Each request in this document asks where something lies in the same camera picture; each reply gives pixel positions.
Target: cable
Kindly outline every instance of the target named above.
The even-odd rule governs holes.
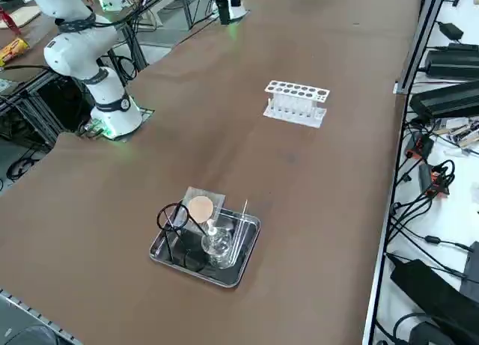
[[[411,159],[411,157],[409,157],[409,158],[406,157],[406,158],[404,159],[404,161],[400,164],[400,166],[397,167],[397,170],[399,171],[399,170],[406,164],[406,162],[407,162],[408,160],[410,160],[410,159]]]
[[[25,328],[23,330],[21,330],[20,332],[17,332],[12,338],[10,338],[10,340],[8,340],[6,343],[4,343],[4,345],[9,345],[11,344],[11,342],[16,339],[17,337],[19,337],[20,335],[23,335],[25,334],[26,332],[29,332],[31,331],[32,329],[34,328],[42,328],[42,329],[45,329],[47,330],[48,333],[50,333],[51,336],[49,336],[50,340],[51,338],[54,337],[55,339],[55,345],[58,345],[58,336],[53,332],[53,330],[51,330],[48,326],[45,326],[45,325],[33,325],[33,326],[29,326],[28,328]]]
[[[123,55],[115,55],[115,56],[112,56],[112,57],[118,59],[118,62],[117,62],[118,70],[120,71],[121,75],[127,81],[132,81],[133,79],[135,79],[135,77],[138,75],[138,68],[135,65],[135,62],[133,62],[133,60],[131,58],[125,57]],[[109,55],[102,55],[101,58],[110,58],[110,56]],[[121,63],[122,61],[128,61],[129,63],[131,63],[131,65],[133,66],[133,73],[132,74],[128,73],[125,70],[125,67]]]
[[[29,152],[34,151],[30,156],[26,156]],[[37,152],[31,146],[24,154],[18,158],[15,162],[13,162],[10,167],[7,169],[7,178],[11,180],[12,182],[16,182],[18,179],[20,179],[27,171],[30,170],[31,167],[35,165],[35,163],[38,162],[39,159],[33,159],[32,156]]]
[[[471,248],[470,246],[461,244],[460,242],[449,242],[447,240],[442,240],[438,236],[433,236],[433,235],[422,236],[422,235],[419,235],[416,232],[409,229],[405,224],[401,224],[395,217],[391,216],[391,218],[396,222],[396,225],[397,224],[401,225],[402,229],[406,230],[408,233],[411,233],[413,236],[415,236],[419,239],[422,239],[423,241],[427,242],[428,244],[434,244],[434,245],[449,244],[449,245],[454,245],[457,248],[461,248],[462,250],[474,253],[474,249]]]
[[[376,324],[377,328],[378,328],[379,330],[381,330],[381,332],[382,332],[384,335],[386,335],[386,337],[387,337],[390,341],[392,341],[393,343],[396,343],[396,340],[397,340],[397,339],[393,338],[393,336],[392,336],[391,334],[389,334],[389,333],[387,332],[387,330],[384,329],[384,327],[382,327],[382,325],[379,323],[379,321],[377,321],[377,319],[376,319],[376,321],[375,321],[375,324]]]
[[[428,258],[430,258],[434,263],[437,263],[440,267],[448,270],[452,275],[457,276],[460,279],[467,278],[466,275],[458,270],[452,269],[449,266],[444,265],[439,260],[437,260],[433,255],[431,255],[428,251],[424,250],[420,245],[418,245],[414,240],[412,240],[402,229],[395,227],[399,233],[401,233],[406,239],[409,240],[411,244],[413,244],[418,250],[424,253]]]
[[[197,34],[198,32],[200,31],[203,31],[208,25],[210,25],[211,23],[215,22],[216,19],[211,19],[207,24],[205,24],[204,26],[202,26],[201,28],[199,28],[197,31],[194,31],[193,33],[189,34],[188,37],[186,38],[183,38],[180,42],[178,42],[177,44],[175,44],[175,47],[176,46],[179,46],[181,43],[187,41],[188,39],[190,39],[191,37],[193,37],[195,34]]]
[[[476,344],[479,344],[477,342],[477,339],[479,339],[479,335],[478,334],[475,334],[473,332],[470,332],[469,330],[466,330],[464,329],[461,325],[458,325],[456,323],[453,323],[451,322],[450,320],[447,320],[443,317],[437,317],[436,315],[429,315],[429,314],[426,314],[426,313],[411,313],[411,314],[407,314],[407,315],[404,315],[403,317],[401,317],[397,322],[396,324],[394,325],[394,329],[393,329],[393,332],[392,332],[392,336],[394,338],[397,338],[397,329],[399,328],[400,324],[403,323],[404,321],[408,320],[409,318],[411,317],[426,317],[428,319],[431,319],[431,320],[434,320],[436,322],[440,322],[440,323],[444,323],[444,324],[447,324],[448,326],[450,327],[453,327],[455,328],[456,330],[459,330],[461,331],[464,335],[467,335],[469,336],[470,338],[472,338],[473,340],[475,340],[475,343]]]
[[[0,67],[0,72],[3,72],[4,70],[21,70],[24,68],[36,68],[40,70],[48,70],[49,72],[56,73],[52,68],[48,66],[43,66],[43,65],[36,65],[36,64],[23,64],[23,65],[18,65],[18,66],[3,66]]]
[[[451,164],[451,172],[449,174],[445,174],[446,172],[446,167],[445,165],[450,163]],[[438,177],[444,177],[444,179],[442,180],[443,181],[443,186],[444,187],[449,187],[452,182],[454,181],[455,179],[455,175],[454,175],[454,172],[456,170],[456,165],[454,164],[454,162],[450,159],[434,166],[432,168],[432,171],[438,171],[439,172],[439,176]],[[387,243],[389,244],[400,232],[400,230],[407,225],[407,223],[409,223],[410,221],[412,221],[413,219],[416,219],[418,216],[421,216],[423,214],[425,214],[426,212],[428,212],[430,210],[430,208],[432,207],[433,205],[433,199],[438,195],[438,192],[434,192],[433,195],[427,195],[427,192],[434,186],[436,185],[435,182],[431,182],[431,184],[413,201],[409,202],[409,203],[406,203],[404,205],[400,204],[399,207],[405,207],[407,206],[407,209],[404,211],[404,213],[399,217],[399,219],[396,219],[396,221],[401,225],[400,227],[397,227],[395,225],[393,225],[391,223],[391,225],[393,225],[394,228],[396,228],[398,230],[398,232],[396,232],[395,234],[392,234],[389,239],[387,240]],[[422,201],[425,201],[423,202],[422,204],[418,205],[416,208],[412,209],[412,207],[417,204],[417,203],[420,203]],[[427,208],[426,210],[420,212],[420,213],[417,213],[415,214],[412,218],[408,219],[407,221],[405,221],[405,219],[408,217],[408,216],[411,216],[414,212],[418,211],[419,209],[421,209],[422,207],[424,207],[425,205],[427,205]],[[399,207],[394,207],[394,204],[391,208],[391,212],[393,210],[397,210],[399,209]]]
[[[448,82],[448,81],[437,81],[437,82],[415,82],[412,83],[412,86],[415,85],[461,85],[464,82]]]

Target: brown table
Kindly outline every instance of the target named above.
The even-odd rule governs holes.
[[[419,1],[246,0],[179,45],[131,84],[156,112],[129,143],[61,135],[0,199],[1,286],[87,345],[358,344]],[[330,89],[322,127],[264,117],[271,79]],[[148,257],[188,186],[262,221],[235,290]]]

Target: black wire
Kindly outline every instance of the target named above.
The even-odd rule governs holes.
[[[188,39],[190,39],[191,37],[193,37],[195,34],[197,34],[198,32],[200,31],[203,31],[208,25],[210,25],[211,23],[215,22],[216,19],[211,19],[208,23],[206,23],[205,25],[203,25],[201,28],[197,29],[196,31],[194,31],[193,33],[189,34],[188,37],[186,38],[183,38],[180,42],[178,42],[177,44],[175,44],[175,47],[176,46],[179,46],[181,43],[187,41]]]
[[[30,156],[26,156],[28,153],[31,151],[34,151]],[[32,145],[29,149],[27,149],[24,154],[18,158],[15,162],[10,164],[10,167],[7,169],[7,178],[11,180],[12,182],[16,182],[18,179],[20,179],[27,171],[23,170],[24,166],[30,165],[30,168],[35,165],[35,163],[38,162],[38,159],[33,159],[32,156],[37,152],[36,149],[34,149],[34,146]]]
[[[393,216],[391,216],[392,218],[394,218],[394,220],[396,220],[396,222],[398,222],[398,223],[400,224],[400,228],[399,228],[399,227],[395,227],[393,224],[391,224],[391,225],[393,225],[393,228],[396,228],[396,229],[398,229],[398,230],[399,230],[399,229],[402,229],[403,227],[405,227],[405,226],[407,225],[407,223],[409,223],[409,222],[411,222],[412,220],[416,219],[417,217],[422,216],[423,214],[427,213],[427,212],[430,210],[430,208],[432,207],[432,205],[433,205],[432,199],[431,199],[431,200],[428,199],[428,201],[429,201],[429,205],[428,205],[428,207],[427,207],[427,209],[426,209],[425,211],[420,212],[420,213],[418,213],[418,214],[415,214],[412,218],[408,219],[408,220],[405,221],[405,222],[403,222],[403,220],[404,220],[407,216],[411,215],[411,214],[413,213],[413,211],[411,211],[410,213],[408,213],[408,214],[407,214],[406,216],[404,216],[404,217],[401,216],[401,217],[399,218],[399,220],[396,220]],[[427,203],[428,203],[427,201],[424,202],[421,206],[416,207],[416,208],[414,209],[414,211],[416,211],[417,209],[421,209],[421,208],[422,208],[425,204],[427,204]],[[388,239],[388,244],[389,244],[398,234],[399,234],[399,232],[396,232],[394,235],[392,235],[392,236]]]
[[[198,0],[198,2],[196,2],[195,15],[192,18],[192,24],[193,25],[195,25],[196,15],[198,14],[198,8],[200,7],[200,2],[201,2],[201,0]]]
[[[23,330],[21,330],[20,332],[17,332],[12,338],[10,338],[10,340],[8,340],[4,345],[8,345],[10,344],[14,339],[16,339],[18,336],[20,336],[21,334],[25,333],[25,332],[29,332],[32,328],[45,328],[46,330],[48,330],[48,332],[55,337],[55,345],[58,345],[58,336],[53,332],[53,330],[51,330],[48,326],[45,326],[45,325],[33,325],[33,326],[29,326],[28,328],[25,328]]]
[[[397,340],[397,339],[395,339],[391,334],[389,334],[389,333],[386,331],[386,329],[384,329],[384,327],[382,327],[382,325],[379,324],[379,321],[377,321],[377,319],[376,319],[375,323],[376,323],[377,328],[378,328],[379,330],[381,330],[381,332],[382,332],[384,335],[386,335],[386,337],[387,337],[390,341],[392,341],[393,343],[396,343],[396,340]]]
[[[411,244],[413,244],[419,251],[424,253],[428,258],[430,258],[434,263],[437,263],[440,267],[448,270],[452,273],[452,275],[457,276],[458,278],[464,279],[467,278],[466,275],[458,270],[452,269],[449,266],[444,265],[439,260],[437,260],[433,255],[431,255],[428,251],[424,250],[418,243],[412,240],[402,229],[395,227],[399,233],[401,233],[406,239],[409,240]]]
[[[436,322],[439,322],[439,323],[444,323],[448,326],[451,326],[453,328],[455,328],[456,330],[459,330],[461,331],[464,335],[468,335],[469,337],[472,338],[472,340],[475,341],[475,343],[477,344],[477,341],[476,339],[479,338],[479,335],[478,334],[475,334],[473,332],[470,332],[469,330],[467,329],[464,329],[461,325],[458,325],[456,323],[453,323],[451,322],[450,320],[448,319],[445,319],[443,317],[437,317],[436,315],[429,315],[429,314],[426,314],[426,313],[411,313],[411,314],[407,314],[407,315],[404,315],[403,317],[401,317],[397,322],[396,324],[394,325],[394,329],[393,329],[393,332],[392,332],[392,336],[394,338],[397,338],[397,329],[399,328],[399,325],[401,323],[403,323],[405,320],[407,319],[410,319],[411,317],[426,317],[428,319],[431,319],[431,320],[434,320]]]
[[[202,23],[203,21],[206,21],[206,20],[207,20],[208,18],[210,18],[212,15],[213,15],[213,12],[210,13],[210,14],[208,14],[207,16],[205,16],[205,17],[199,19],[198,21],[194,22],[194,23],[192,24],[192,28],[195,27],[198,23]],[[206,28],[207,25],[213,23],[214,21],[216,21],[216,19],[212,19],[211,22],[208,22],[203,28]]]
[[[152,29],[147,29],[147,30],[143,30],[143,31],[140,31],[139,30],[139,25],[140,25],[140,16],[141,14],[139,14],[134,20],[133,20],[133,25],[132,25],[132,29],[133,29],[133,34],[137,35],[138,33],[151,33],[151,32],[155,32],[157,29],[158,29],[158,22],[156,21],[156,17],[155,15],[153,14],[153,11],[148,8],[147,9],[147,12],[151,15],[151,17],[155,20],[155,24],[153,25],[153,28]]]
[[[116,59],[118,59],[118,70],[120,71],[121,75],[127,80],[127,81],[132,81],[133,79],[135,79],[135,77],[138,75],[138,68],[135,64],[135,62],[131,59],[131,58],[128,58],[128,57],[125,57],[123,55],[114,55],[112,56]],[[101,58],[110,58],[109,55],[102,55]],[[125,67],[123,66],[123,64],[121,63],[122,61],[128,61],[129,63],[131,63],[131,65],[133,66],[133,73],[130,74],[128,73],[126,70],[125,70]]]
[[[59,73],[56,73],[52,68],[48,67],[48,66],[43,66],[43,65],[40,65],[40,64],[22,64],[22,65],[18,65],[18,66],[3,66],[3,67],[0,67],[0,72],[1,71],[4,71],[4,70],[21,70],[21,69],[24,69],[24,68],[35,68],[35,69],[40,69],[40,70],[48,70],[49,72],[52,72],[54,74],[59,74]]]
[[[405,158],[404,161],[400,164],[400,166],[397,167],[397,170],[400,171],[400,169],[406,164],[408,160],[410,160],[410,158]]]
[[[407,214],[407,213],[411,210],[411,208],[412,208],[415,204],[417,204],[419,201],[423,201],[423,200],[425,199],[425,198],[424,198],[424,197],[426,197],[425,192],[421,193],[415,200],[413,200],[413,201],[411,201],[411,202],[409,203],[409,206],[406,208],[406,210],[404,211],[403,215],[404,215],[404,214]],[[389,237],[389,239],[387,240],[387,243],[389,244],[389,243],[396,237],[396,235],[397,235],[397,233],[396,233],[396,234],[391,234],[390,237]]]
[[[400,223],[395,217],[393,217],[393,220],[396,222],[396,225],[399,224],[402,226],[402,229],[404,230],[407,230],[409,233],[411,233],[412,235],[416,236],[417,238],[419,239],[423,239],[423,240],[426,240],[426,237],[425,236],[422,236],[422,235],[419,235],[417,233],[415,233],[414,231],[412,231],[411,229],[409,229],[407,226],[405,226],[404,224]]]

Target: black cable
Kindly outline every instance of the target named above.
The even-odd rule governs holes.
[[[26,156],[29,152],[34,151],[30,156]],[[38,162],[38,159],[33,159],[32,156],[37,152],[31,146],[24,154],[18,158],[15,162],[13,162],[10,167],[7,169],[7,178],[11,180],[12,182],[16,182],[18,179],[20,179],[27,171],[30,170],[30,168],[35,165],[35,163]]]
[[[124,55],[114,55],[112,57],[114,57],[118,60],[118,62],[117,62],[118,70],[120,71],[121,75],[127,81],[132,81],[133,79],[135,79],[135,77],[138,75],[138,68],[135,65],[135,62],[131,58],[125,57]],[[109,55],[102,55],[101,58],[110,58],[110,56]],[[131,65],[133,66],[133,73],[132,74],[128,73],[125,70],[125,67],[121,63],[122,61],[128,61],[129,63],[131,63]]]
[[[58,345],[58,336],[53,332],[53,330],[51,330],[48,326],[46,325],[33,325],[33,326],[29,326],[28,328],[25,328],[19,332],[17,332],[12,338],[10,338],[4,345],[8,345],[10,344],[14,339],[16,339],[17,337],[19,337],[20,335],[26,333],[26,332],[29,332],[31,331],[33,328],[42,328],[42,329],[46,329],[48,330],[48,332],[51,334],[52,337],[55,337],[55,345]]]
[[[461,248],[462,250],[465,250],[465,251],[468,251],[468,252],[471,252],[471,253],[474,252],[473,248],[471,248],[470,246],[461,244],[460,242],[450,242],[450,241],[447,241],[447,240],[442,240],[438,236],[433,236],[433,235],[426,235],[426,236],[419,235],[416,232],[409,229],[406,226],[406,224],[404,224],[404,223],[401,224],[395,217],[391,216],[391,218],[396,222],[395,225],[399,224],[402,227],[401,229],[406,230],[408,233],[411,233],[413,236],[415,236],[419,239],[422,239],[423,241],[427,242],[428,244],[434,244],[434,245],[449,244],[449,245],[456,246],[457,248]]]
[[[394,338],[391,334],[389,334],[388,331],[387,331],[386,329],[384,329],[384,327],[379,323],[379,321],[377,321],[377,319],[376,319],[376,321],[375,321],[375,324],[376,324],[377,328],[378,328],[379,330],[381,330],[381,332],[382,332],[384,335],[386,335],[386,337],[387,337],[390,341],[392,341],[393,343],[396,343],[396,340],[397,340],[397,339]]]
[[[49,72],[52,72],[54,74],[59,74],[59,73],[56,73],[52,68],[50,68],[48,66],[43,66],[43,65],[40,65],[40,64],[21,64],[21,65],[18,65],[18,66],[3,66],[3,67],[0,67],[0,72],[2,72],[4,70],[22,70],[24,68],[35,68],[35,69],[40,69],[40,70],[48,70]]]
[[[433,202],[432,202],[432,199],[427,199],[428,201],[424,202],[423,204],[421,204],[419,207],[416,207],[413,211],[409,212],[407,215],[404,215],[401,216],[399,218],[399,220],[397,220],[397,222],[401,225],[400,227],[395,227],[393,224],[391,224],[393,226],[393,229],[396,228],[396,229],[402,229],[403,227],[405,227],[407,225],[407,223],[411,222],[412,220],[416,219],[417,217],[419,216],[422,216],[423,214],[427,213],[430,208],[432,207],[433,205]],[[402,222],[407,216],[411,215],[413,212],[415,212],[416,210],[418,209],[421,209],[425,204],[428,204],[428,207],[426,210],[424,210],[423,212],[420,212],[418,214],[415,214],[412,218],[408,219],[407,221],[405,222]],[[394,235],[390,236],[389,239],[388,239],[388,244],[390,242],[392,242],[392,240],[399,234],[399,232],[396,232]]]
[[[424,250],[418,243],[412,240],[402,229],[395,227],[399,233],[401,233],[406,239],[409,240],[411,244],[413,244],[419,251],[424,253],[428,258],[430,258],[434,263],[437,263],[440,267],[448,270],[451,272],[452,275],[457,276],[460,279],[467,278],[466,275],[458,270],[452,269],[449,266],[444,265],[439,260],[437,260],[433,255],[431,255],[428,251]]]
[[[195,20],[196,20],[196,15],[198,14],[198,8],[200,7],[200,2],[201,0],[198,0],[198,2],[196,2],[195,15],[192,18],[192,26],[196,24]]]
[[[210,25],[211,23],[215,22],[216,19],[211,19],[208,23],[206,23],[205,25],[203,25],[201,28],[199,28],[198,30],[194,31],[193,33],[189,34],[188,37],[186,38],[183,38],[180,42],[178,42],[177,44],[175,44],[174,46],[179,46],[181,43],[187,41],[188,39],[190,39],[191,37],[193,37],[194,35],[196,35],[198,32],[200,31],[203,31],[208,25]]]
[[[461,331],[464,335],[467,335],[474,340],[477,340],[479,338],[478,334],[475,334],[473,332],[470,332],[467,329],[464,329],[461,325],[453,323],[450,320],[445,319],[443,317],[437,317],[436,315],[429,315],[429,314],[426,314],[426,313],[411,313],[411,314],[407,314],[407,315],[404,315],[403,317],[401,317],[396,322],[396,324],[394,325],[394,329],[393,329],[393,332],[392,332],[392,336],[394,338],[397,338],[397,329],[399,328],[399,325],[401,323],[403,323],[404,321],[410,319],[411,317],[426,317],[426,318],[434,320],[436,322],[447,324],[448,326],[451,326],[451,327],[455,328],[456,330]]]
[[[415,204],[417,204],[419,201],[424,200],[425,198],[423,198],[423,197],[425,197],[425,196],[426,196],[426,195],[425,195],[424,193],[421,193],[420,195],[418,195],[418,197],[417,197],[415,200],[413,200],[412,202],[409,203],[409,206],[406,208],[406,210],[404,211],[403,215],[404,215],[404,214],[407,214],[407,213],[411,210],[411,208],[412,208]],[[389,244],[389,243],[396,237],[396,235],[397,235],[397,233],[390,235],[389,239],[387,239],[387,241],[386,241],[387,244]]]
[[[192,24],[192,28],[195,27],[198,23],[202,23],[203,21],[206,21],[206,20],[209,19],[212,15],[213,15],[213,13],[210,13],[210,14],[208,14],[207,16],[205,16],[205,17],[199,19],[198,21],[194,22],[194,23]],[[209,25],[210,23],[213,23],[214,21],[216,21],[216,19],[212,19],[211,22],[208,22],[206,25]]]
[[[402,168],[402,167],[406,164],[406,162],[407,162],[408,160],[410,160],[410,159],[411,159],[411,157],[409,157],[409,158],[406,157],[406,158],[404,159],[404,161],[400,164],[400,166],[397,167],[397,170],[400,171],[401,168]]]

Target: stainless steel tray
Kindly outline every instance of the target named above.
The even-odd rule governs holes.
[[[181,230],[181,239],[175,232],[166,232],[173,263],[163,230],[150,247],[150,258],[220,287],[235,287],[241,281],[260,233],[260,220],[248,214],[221,209],[216,227],[228,229],[233,239],[232,251],[236,254],[231,254],[232,264],[227,269],[211,266],[208,263],[208,255],[201,248],[201,235],[186,229]]]

